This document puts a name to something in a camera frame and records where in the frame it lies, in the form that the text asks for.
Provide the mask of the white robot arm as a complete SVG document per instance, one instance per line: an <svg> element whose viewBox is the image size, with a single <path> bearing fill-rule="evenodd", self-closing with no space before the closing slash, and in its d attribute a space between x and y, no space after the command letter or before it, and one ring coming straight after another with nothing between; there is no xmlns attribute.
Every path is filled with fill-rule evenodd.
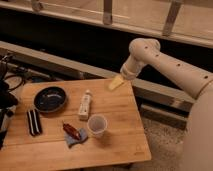
<svg viewBox="0 0 213 171"><path fill-rule="evenodd" d="M120 69L122 79L133 80L151 65L195 100L179 171L213 171L213 73L162 53L156 39L136 38L129 52Z"/></svg>

